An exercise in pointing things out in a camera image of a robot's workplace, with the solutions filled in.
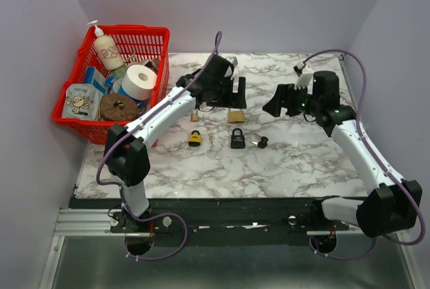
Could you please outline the large brass padlock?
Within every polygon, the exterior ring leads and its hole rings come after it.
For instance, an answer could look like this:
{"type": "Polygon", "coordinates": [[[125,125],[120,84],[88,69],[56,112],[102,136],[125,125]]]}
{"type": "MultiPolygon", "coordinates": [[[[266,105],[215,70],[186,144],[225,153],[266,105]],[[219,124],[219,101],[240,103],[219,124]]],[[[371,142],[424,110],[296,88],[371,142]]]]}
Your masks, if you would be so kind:
{"type": "Polygon", "coordinates": [[[242,124],[245,122],[245,113],[242,110],[228,110],[228,123],[229,124],[242,124]]]}

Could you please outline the black padlock with keys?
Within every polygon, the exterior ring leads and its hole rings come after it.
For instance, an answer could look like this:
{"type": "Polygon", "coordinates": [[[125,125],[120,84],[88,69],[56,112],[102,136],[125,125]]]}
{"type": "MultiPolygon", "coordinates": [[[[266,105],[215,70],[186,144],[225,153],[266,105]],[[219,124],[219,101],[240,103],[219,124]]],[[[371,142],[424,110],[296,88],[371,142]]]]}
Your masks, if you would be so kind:
{"type": "Polygon", "coordinates": [[[240,128],[234,128],[232,130],[230,138],[230,147],[232,149],[244,149],[245,148],[245,136],[240,128]]]}

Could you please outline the small brass padlock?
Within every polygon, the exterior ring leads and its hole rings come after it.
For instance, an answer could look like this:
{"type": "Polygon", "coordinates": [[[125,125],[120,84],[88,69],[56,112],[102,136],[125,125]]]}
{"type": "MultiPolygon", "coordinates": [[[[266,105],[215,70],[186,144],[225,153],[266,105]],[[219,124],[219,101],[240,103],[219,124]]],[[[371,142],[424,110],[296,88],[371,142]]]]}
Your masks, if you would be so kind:
{"type": "Polygon", "coordinates": [[[199,121],[199,114],[197,110],[193,110],[190,117],[191,122],[198,122],[199,121]]]}

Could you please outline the yellow black padlock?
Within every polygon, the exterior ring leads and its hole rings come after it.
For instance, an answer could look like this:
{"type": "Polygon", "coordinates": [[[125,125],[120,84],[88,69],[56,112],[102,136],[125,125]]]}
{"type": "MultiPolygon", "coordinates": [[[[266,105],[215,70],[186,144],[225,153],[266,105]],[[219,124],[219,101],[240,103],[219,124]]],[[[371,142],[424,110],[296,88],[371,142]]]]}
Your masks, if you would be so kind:
{"type": "Polygon", "coordinates": [[[202,136],[198,130],[193,130],[189,136],[188,145],[190,147],[200,147],[202,143],[202,136]]]}

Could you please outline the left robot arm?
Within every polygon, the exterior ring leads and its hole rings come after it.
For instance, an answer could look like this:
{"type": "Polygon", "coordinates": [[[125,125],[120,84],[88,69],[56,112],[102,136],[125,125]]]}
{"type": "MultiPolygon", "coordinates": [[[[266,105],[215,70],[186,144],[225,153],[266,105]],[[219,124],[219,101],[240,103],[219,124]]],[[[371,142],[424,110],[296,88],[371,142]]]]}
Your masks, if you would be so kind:
{"type": "Polygon", "coordinates": [[[131,123],[114,124],[107,134],[102,164],[115,177],[126,215],[126,224],[135,232],[143,231],[149,222],[150,204],[144,179],[151,164],[148,149],[178,120],[202,104],[215,108],[245,109],[246,79],[239,77],[233,89],[234,70],[238,60],[212,54],[203,68],[181,76],[172,90],[153,108],[131,123]]]}

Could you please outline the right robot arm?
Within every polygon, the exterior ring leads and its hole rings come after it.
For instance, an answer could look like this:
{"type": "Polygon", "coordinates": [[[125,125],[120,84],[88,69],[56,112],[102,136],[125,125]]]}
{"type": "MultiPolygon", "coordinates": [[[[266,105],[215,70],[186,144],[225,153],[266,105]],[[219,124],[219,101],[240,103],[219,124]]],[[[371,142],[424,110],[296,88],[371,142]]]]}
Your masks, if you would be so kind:
{"type": "Polygon", "coordinates": [[[311,83],[312,89],[295,83],[279,84],[263,111],[273,117],[280,116],[283,109],[290,117],[313,116],[347,155],[368,194],[364,200],[338,196],[320,199],[318,208],[309,213],[310,224],[323,230],[338,220],[358,226],[371,238],[412,228],[422,196],[419,183],[405,180],[371,148],[372,141],[363,133],[353,108],[340,102],[339,78],[334,72],[303,74],[300,80],[311,83]]]}

